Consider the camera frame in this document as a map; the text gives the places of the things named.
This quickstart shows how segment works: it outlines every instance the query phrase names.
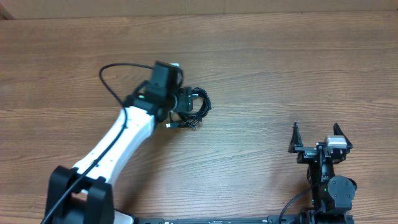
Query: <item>cable connector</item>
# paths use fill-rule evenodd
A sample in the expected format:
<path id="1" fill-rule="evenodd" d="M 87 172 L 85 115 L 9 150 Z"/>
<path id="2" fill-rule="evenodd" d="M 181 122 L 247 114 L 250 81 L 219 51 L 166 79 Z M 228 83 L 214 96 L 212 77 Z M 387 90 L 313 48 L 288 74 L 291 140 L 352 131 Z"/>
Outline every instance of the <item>cable connector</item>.
<path id="1" fill-rule="evenodd" d="M 173 123 L 167 123 L 166 128 L 177 128 L 180 125 L 180 123 L 173 122 Z"/>

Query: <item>wooden tabletop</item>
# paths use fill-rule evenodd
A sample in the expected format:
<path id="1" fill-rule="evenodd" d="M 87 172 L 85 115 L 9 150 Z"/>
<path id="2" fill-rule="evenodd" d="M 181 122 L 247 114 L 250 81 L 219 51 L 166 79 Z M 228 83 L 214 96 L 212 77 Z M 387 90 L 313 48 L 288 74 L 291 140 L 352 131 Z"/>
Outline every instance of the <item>wooden tabletop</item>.
<path id="1" fill-rule="evenodd" d="M 123 170 L 115 207 L 138 217 L 278 214 L 308 187 L 287 148 L 353 143 L 336 175 L 359 186 L 356 223 L 398 218 L 398 11 L 0 21 L 0 223 L 38 223 L 51 172 L 104 136 L 119 107 L 109 63 L 178 62 L 214 108 L 196 130 L 161 124 Z M 150 77 L 105 73 L 118 95 Z M 293 204 L 296 214 L 310 196 Z"/>

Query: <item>wooden table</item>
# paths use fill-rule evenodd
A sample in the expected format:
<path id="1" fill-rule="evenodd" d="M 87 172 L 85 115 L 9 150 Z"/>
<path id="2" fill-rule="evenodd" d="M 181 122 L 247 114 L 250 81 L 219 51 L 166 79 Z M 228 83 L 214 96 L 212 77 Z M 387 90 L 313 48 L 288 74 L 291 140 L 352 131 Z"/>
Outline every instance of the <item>wooden table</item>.
<path id="1" fill-rule="evenodd" d="M 0 21 L 0 223 L 38 223 L 47 183 L 113 124 L 98 79 L 114 62 L 178 62 L 215 107 L 196 130 L 157 128 L 114 188 L 139 217 L 264 217 L 308 187 L 287 148 L 333 123 L 354 144 L 356 223 L 398 218 L 398 11 Z M 150 73 L 105 74 L 120 96 Z M 310 196 L 288 209 L 297 213 Z"/>

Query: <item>black cable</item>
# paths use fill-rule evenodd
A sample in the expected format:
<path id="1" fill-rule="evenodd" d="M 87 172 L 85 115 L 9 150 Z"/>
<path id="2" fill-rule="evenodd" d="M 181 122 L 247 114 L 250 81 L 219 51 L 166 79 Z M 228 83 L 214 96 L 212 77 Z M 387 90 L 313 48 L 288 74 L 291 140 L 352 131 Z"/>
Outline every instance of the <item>black cable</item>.
<path id="1" fill-rule="evenodd" d="M 309 176 L 309 170 L 307 169 L 307 180 L 310 182 L 310 180 L 308 179 Z M 282 224 L 282 218 L 284 216 L 284 213 L 286 212 L 287 208 L 293 204 L 293 202 L 295 202 L 297 199 L 303 197 L 304 195 L 306 195 L 309 191 L 311 191 L 312 189 L 314 189 L 314 187 L 318 186 L 319 183 L 321 182 L 322 179 L 322 152 L 319 151 L 319 179 L 317 183 L 311 183 L 311 187 L 308 188 L 307 190 L 304 190 L 303 192 L 299 193 L 298 195 L 296 195 L 292 200 L 290 200 L 284 207 L 284 209 L 282 209 L 282 211 L 280 212 L 279 215 L 279 224 Z"/>
<path id="2" fill-rule="evenodd" d="M 118 133 L 118 135 L 113 139 L 113 141 L 111 142 L 111 144 L 109 144 L 109 146 L 97 157 L 97 159 L 95 159 L 91 165 L 86 169 L 86 171 L 84 171 L 84 173 L 82 173 L 79 178 L 77 178 L 76 181 L 74 181 L 73 184 L 71 184 L 71 186 L 65 191 L 65 193 L 63 193 L 63 195 L 58 199 L 58 201 L 54 204 L 54 206 L 50 209 L 50 211 L 48 212 L 48 214 L 46 214 L 46 216 L 44 217 L 44 219 L 42 220 L 41 224 L 46 224 L 51 217 L 53 216 L 54 212 L 56 211 L 56 209 L 60 206 L 60 204 L 66 199 L 66 197 L 68 195 L 70 195 L 73 190 L 75 189 L 75 187 L 83 180 L 83 178 L 99 163 L 99 161 L 105 156 L 105 154 L 113 147 L 113 145 L 116 143 L 116 141 L 120 138 L 120 136 L 122 135 L 124 129 L 126 128 L 127 125 L 127 111 L 125 109 L 125 107 L 123 106 L 123 102 L 120 100 L 120 98 L 117 96 L 117 94 L 115 94 L 115 92 L 108 86 L 108 84 L 106 84 L 105 80 L 102 77 L 102 72 L 103 70 L 109 68 L 109 67 L 114 67 L 114 66 L 134 66 L 134 67 L 140 67 L 140 68 L 149 68 L 149 69 L 154 69 L 151 66 L 148 65 L 139 65 L 139 64 L 135 64 L 135 63 L 112 63 L 110 65 L 105 65 L 104 67 L 102 67 L 99 70 L 99 79 L 101 80 L 102 84 L 106 87 L 106 89 L 115 97 L 115 99 L 118 101 L 118 103 L 121 105 L 123 112 L 124 112 L 124 122 L 123 122 L 123 126 L 122 129 L 120 130 L 120 132 Z M 137 93 L 143 86 L 145 86 L 148 82 L 147 81 L 143 81 L 135 90 L 134 92 Z"/>
<path id="3" fill-rule="evenodd" d="M 193 128 L 198 123 L 201 123 L 202 119 L 207 115 L 209 110 L 211 110 L 211 100 L 207 95 L 207 92 L 199 87 L 192 89 L 192 95 L 198 95 L 198 97 L 203 99 L 203 103 L 200 106 L 200 109 L 195 113 L 178 113 L 182 122 L 179 124 L 180 128 Z"/>

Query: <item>cable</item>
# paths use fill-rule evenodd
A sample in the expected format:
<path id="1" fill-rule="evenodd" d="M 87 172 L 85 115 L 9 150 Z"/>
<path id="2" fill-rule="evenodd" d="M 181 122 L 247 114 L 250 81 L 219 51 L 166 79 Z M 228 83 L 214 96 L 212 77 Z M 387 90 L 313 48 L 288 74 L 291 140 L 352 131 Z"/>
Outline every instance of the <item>cable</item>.
<path id="1" fill-rule="evenodd" d="M 297 199 L 303 197 L 304 195 L 306 195 L 309 191 L 311 191 L 312 189 L 314 189 L 314 187 L 318 186 L 319 183 L 321 182 L 322 179 L 322 152 L 319 151 L 319 179 L 317 183 L 311 183 L 309 180 L 309 170 L 307 169 L 307 180 L 310 182 L 311 187 L 308 188 L 307 190 L 304 190 L 303 192 L 299 193 L 298 195 L 296 195 L 292 200 L 290 200 L 284 207 L 284 209 L 282 209 L 282 211 L 280 212 L 279 215 L 279 224 L 282 224 L 282 217 L 284 216 L 284 213 L 286 212 L 287 208 L 293 204 L 293 202 L 295 202 Z"/>
<path id="2" fill-rule="evenodd" d="M 196 125 L 201 123 L 202 119 L 207 115 L 209 110 L 212 109 L 211 100 L 207 95 L 207 92 L 199 87 L 192 89 L 192 95 L 198 95 L 198 97 L 203 99 L 203 103 L 200 109 L 195 113 L 178 113 L 182 122 L 179 123 L 179 128 L 192 128 L 196 129 Z"/>
<path id="3" fill-rule="evenodd" d="M 124 122 L 123 122 L 123 126 L 122 129 L 120 130 L 120 132 L 118 133 L 118 135 L 113 139 L 113 141 L 111 142 L 111 144 L 109 144 L 109 146 L 97 157 L 97 159 L 95 159 L 93 161 L 93 163 L 91 163 L 91 165 L 86 169 L 86 171 L 84 171 L 84 173 L 82 173 L 79 178 L 77 178 L 76 181 L 74 181 L 73 184 L 71 184 L 71 186 L 65 191 L 65 193 L 63 193 L 63 195 L 58 199 L 58 201 L 54 204 L 54 206 L 50 209 L 50 211 L 48 212 L 48 214 L 44 217 L 44 219 L 42 220 L 41 224 L 46 224 L 51 217 L 53 216 L 54 212 L 56 211 L 56 209 L 60 206 L 60 204 L 66 199 L 67 196 L 69 196 L 73 190 L 75 189 L 75 187 L 83 180 L 83 178 L 99 163 L 99 161 L 105 156 L 105 154 L 113 147 L 113 145 L 116 143 L 116 141 L 120 138 L 120 136 L 122 135 L 124 129 L 126 128 L 127 125 L 127 111 L 125 109 L 125 107 L 123 106 L 122 101 L 120 100 L 120 98 L 117 96 L 117 94 L 108 86 L 108 84 L 106 84 L 105 80 L 102 77 L 102 72 L 103 70 L 109 68 L 109 67 L 114 67 L 114 66 L 133 66 L 133 67 L 140 67 L 140 68 L 148 68 L 148 69 L 154 69 L 151 66 L 148 65 L 139 65 L 139 64 L 135 64 L 135 63 L 112 63 L 110 65 L 105 65 L 104 67 L 102 67 L 99 70 L 99 79 L 101 80 L 102 84 L 106 87 L 106 89 L 115 97 L 115 99 L 118 101 L 118 103 L 121 105 L 123 112 L 124 112 Z M 134 92 L 137 93 L 142 87 L 144 87 L 146 84 L 148 83 L 148 81 L 143 81 L 135 90 Z"/>

